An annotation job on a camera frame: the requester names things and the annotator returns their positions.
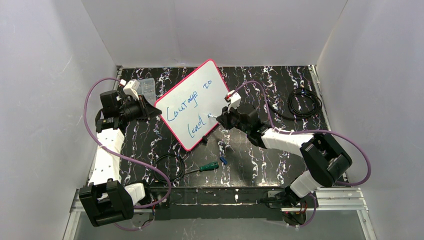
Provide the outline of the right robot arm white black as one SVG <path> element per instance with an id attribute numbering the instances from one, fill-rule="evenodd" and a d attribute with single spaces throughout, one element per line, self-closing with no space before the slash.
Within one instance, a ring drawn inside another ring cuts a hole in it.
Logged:
<path id="1" fill-rule="evenodd" d="M 352 159 L 329 133 L 290 134 L 262 122 L 249 104 L 238 108 L 223 107 L 216 120 L 225 129 L 236 128 L 246 134 L 250 143 L 263 149 L 274 149 L 302 157 L 307 170 L 265 204 L 297 205 L 301 199 L 321 187 L 332 187 L 352 165 Z"/>

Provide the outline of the blue marker cap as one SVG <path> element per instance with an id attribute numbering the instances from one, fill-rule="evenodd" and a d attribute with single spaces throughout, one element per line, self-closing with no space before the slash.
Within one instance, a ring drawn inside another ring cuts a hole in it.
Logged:
<path id="1" fill-rule="evenodd" d="M 224 165 L 228 164 L 228 161 L 223 156 L 221 156 L 219 159 Z"/>

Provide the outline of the pink framed whiteboard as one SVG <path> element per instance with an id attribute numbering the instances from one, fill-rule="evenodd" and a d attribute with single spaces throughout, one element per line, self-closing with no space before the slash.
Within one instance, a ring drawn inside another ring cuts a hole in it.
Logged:
<path id="1" fill-rule="evenodd" d="M 191 151 L 218 125 L 208 115 L 222 113 L 229 92 L 215 61 L 209 59 L 160 97 L 154 107 L 162 111 L 162 121 L 183 149 Z"/>

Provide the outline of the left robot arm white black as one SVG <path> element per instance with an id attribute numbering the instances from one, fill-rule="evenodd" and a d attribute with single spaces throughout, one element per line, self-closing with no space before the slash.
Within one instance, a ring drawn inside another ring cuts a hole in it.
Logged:
<path id="1" fill-rule="evenodd" d="M 148 121 L 161 114 L 143 94 L 117 90 L 100 94 L 102 108 L 95 117 L 97 147 L 88 185 L 79 189 L 79 200 L 94 227 L 132 219 L 134 207 L 146 197 L 145 181 L 122 185 L 120 153 L 131 121 Z"/>

